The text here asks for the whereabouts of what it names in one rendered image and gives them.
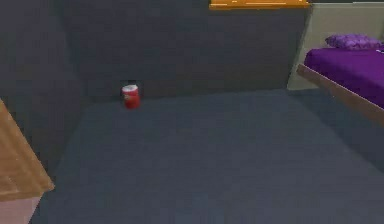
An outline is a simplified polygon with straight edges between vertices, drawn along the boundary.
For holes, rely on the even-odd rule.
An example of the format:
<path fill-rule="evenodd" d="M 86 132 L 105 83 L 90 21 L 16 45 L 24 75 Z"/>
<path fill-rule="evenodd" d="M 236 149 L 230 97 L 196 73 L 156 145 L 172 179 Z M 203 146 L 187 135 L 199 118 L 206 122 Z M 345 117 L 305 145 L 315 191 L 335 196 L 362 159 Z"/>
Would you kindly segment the red bin with white liner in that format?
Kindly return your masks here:
<path fill-rule="evenodd" d="M 136 84 L 126 85 L 121 89 L 124 104 L 128 109 L 135 109 L 140 106 L 139 88 Z"/>

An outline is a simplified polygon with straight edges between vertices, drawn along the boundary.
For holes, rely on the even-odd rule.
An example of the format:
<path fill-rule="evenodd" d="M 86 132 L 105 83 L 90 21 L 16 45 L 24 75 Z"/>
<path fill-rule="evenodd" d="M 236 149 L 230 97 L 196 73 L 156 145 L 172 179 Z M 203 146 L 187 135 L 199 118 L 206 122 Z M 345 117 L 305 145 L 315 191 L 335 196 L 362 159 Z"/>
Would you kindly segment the orange framed picture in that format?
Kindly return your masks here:
<path fill-rule="evenodd" d="M 210 10 L 308 8 L 307 0 L 210 0 Z"/>

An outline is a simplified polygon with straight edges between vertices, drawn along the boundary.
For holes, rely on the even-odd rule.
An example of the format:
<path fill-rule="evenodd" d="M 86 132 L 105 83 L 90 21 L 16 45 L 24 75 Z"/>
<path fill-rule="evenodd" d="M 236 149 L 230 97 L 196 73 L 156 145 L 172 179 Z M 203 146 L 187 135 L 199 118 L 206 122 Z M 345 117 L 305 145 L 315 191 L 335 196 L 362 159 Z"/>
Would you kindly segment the purple pillow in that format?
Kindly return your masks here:
<path fill-rule="evenodd" d="M 331 47 L 346 50 L 372 50 L 383 46 L 379 40 L 362 34 L 331 35 L 325 42 Z"/>

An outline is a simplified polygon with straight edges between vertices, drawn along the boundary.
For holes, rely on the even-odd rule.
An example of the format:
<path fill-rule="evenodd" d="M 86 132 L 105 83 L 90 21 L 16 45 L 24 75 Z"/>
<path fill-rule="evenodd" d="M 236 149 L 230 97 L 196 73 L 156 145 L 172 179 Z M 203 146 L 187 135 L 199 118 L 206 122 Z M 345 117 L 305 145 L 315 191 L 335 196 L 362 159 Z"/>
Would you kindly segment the brown wooden cupboard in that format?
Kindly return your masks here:
<path fill-rule="evenodd" d="M 41 197 L 54 188 L 0 99 L 0 224 L 29 224 Z"/>

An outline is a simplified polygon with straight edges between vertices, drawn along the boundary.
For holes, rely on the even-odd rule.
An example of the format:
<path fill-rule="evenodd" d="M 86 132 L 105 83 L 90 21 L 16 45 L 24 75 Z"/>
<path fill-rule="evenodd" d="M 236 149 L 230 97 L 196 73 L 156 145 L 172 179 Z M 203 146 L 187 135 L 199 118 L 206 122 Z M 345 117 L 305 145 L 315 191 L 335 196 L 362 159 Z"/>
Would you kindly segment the purple bed with wooden frame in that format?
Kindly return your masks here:
<path fill-rule="evenodd" d="M 310 50 L 297 74 L 384 126 L 384 47 Z"/>

